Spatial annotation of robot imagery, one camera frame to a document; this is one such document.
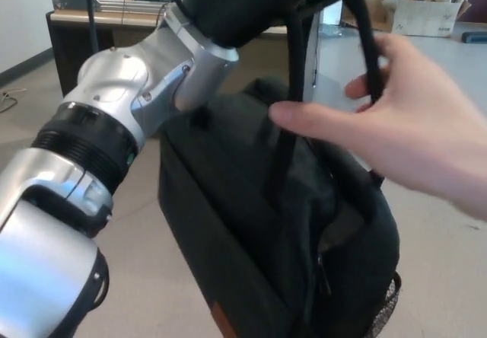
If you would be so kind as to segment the person right hand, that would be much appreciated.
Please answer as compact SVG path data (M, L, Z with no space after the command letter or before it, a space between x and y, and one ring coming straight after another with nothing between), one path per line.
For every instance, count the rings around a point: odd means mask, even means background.
M446 72L405 37L377 36L384 92L347 113L283 101L269 109L278 126L331 142L379 174L486 218L486 118Z

